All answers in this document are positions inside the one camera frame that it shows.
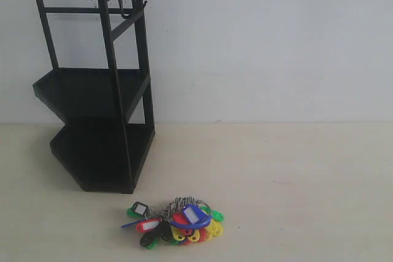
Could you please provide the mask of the colourful key tag bunch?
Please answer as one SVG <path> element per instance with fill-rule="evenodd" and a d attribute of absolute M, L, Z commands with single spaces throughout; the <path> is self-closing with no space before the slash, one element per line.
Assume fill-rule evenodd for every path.
<path fill-rule="evenodd" d="M 141 234 L 140 246 L 147 250 L 159 241 L 186 246 L 210 241 L 224 232 L 224 214 L 191 196 L 177 197 L 159 208 L 136 201 L 126 214 L 134 220 L 121 229 L 134 228 Z"/>

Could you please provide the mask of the black metal shelf rack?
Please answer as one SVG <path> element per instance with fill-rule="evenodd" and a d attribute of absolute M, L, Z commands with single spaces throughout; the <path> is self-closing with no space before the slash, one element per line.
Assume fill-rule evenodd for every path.
<path fill-rule="evenodd" d="M 34 94 L 62 122 L 50 141 L 55 158 L 81 189 L 130 194 L 155 135 L 147 48 L 145 0 L 98 0 L 92 7 L 48 7 L 36 0 L 52 70 L 33 84 Z M 61 67 L 48 14 L 97 14 L 107 66 Z"/>

